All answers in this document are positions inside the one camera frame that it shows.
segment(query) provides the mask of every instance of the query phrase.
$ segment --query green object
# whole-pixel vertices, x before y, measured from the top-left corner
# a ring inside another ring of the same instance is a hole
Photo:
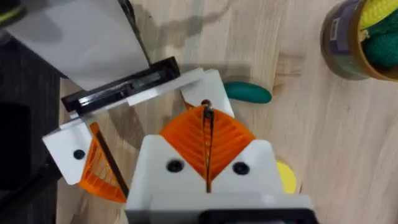
[[[224,83],[228,98],[250,103],[268,103],[271,101],[271,93],[261,86],[246,82]]]
[[[370,39],[363,50],[370,64],[392,68],[398,65],[398,10],[367,29]]]
[[[398,10],[387,16],[382,21],[367,28],[370,37],[398,31]]]
[[[364,53],[372,65],[384,68],[398,65],[398,32],[371,37],[364,43]]]

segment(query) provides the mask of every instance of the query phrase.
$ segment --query dark floor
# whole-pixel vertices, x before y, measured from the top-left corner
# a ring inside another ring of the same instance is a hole
[[[6,107],[0,107],[0,127],[13,123],[12,128],[18,126],[17,133],[20,133],[14,138],[5,138],[7,135],[0,133],[0,138],[3,137],[0,144],[0,189],[3,189],[0,197],[12,192],[12,184],[6,186],[5,183],[27,180],[48,156],[42,136],[58,127],[59,75],[56,69],[16,41],[0,46],[0,103],[22,105],[27,112],[6,113]],[[0,223],[54,223],[56,191],[54,183],[32,203]]]

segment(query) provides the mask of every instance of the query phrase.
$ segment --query wood grain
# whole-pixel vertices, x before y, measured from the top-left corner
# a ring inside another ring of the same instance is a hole
[[[215,68],[224,81],[272,90],[268,105],[231,101],[236,119],[292,166],[321,223],[398,223],[397,84],[353,82],[330,72],[320,31],[339,2],[133,1],[152,61],[174,55],[182,71]],[[127,182],[142,137],[183,110],[172,92],[98,116]],[[120,205],[62,181],[58,189],[57,223],[126,221]],[[66,204],[62,197],[77,199]]]

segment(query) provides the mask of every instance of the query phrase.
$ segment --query black screw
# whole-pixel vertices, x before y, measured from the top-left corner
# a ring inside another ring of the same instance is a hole
[[[232,166],[232,170],[234,170],[235,174],[246,175],[249,173],[250,167],[244,162],[236,162],[234,166]]]
[[[86,155],[86,153],[81,149],[77,149],[77,150],[75,150],[75,152],[73,152],[74,158],[78,159],[78,160],[84,158],[85,155]]]
[[[180,172],[183,168],[184,163],[179,159],[173,159],[167,164],[167,170],[169,172]]]

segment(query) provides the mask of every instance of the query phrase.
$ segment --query green sponge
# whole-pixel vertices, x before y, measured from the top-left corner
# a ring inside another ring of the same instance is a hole
[[[384,68],[398,65],[398,32],[371,37],[364,43],[364,53],[373,65]]]
[[[366,29],[370,38],[363,42],[369,63],[382,68],[398,65],[398,10]]]

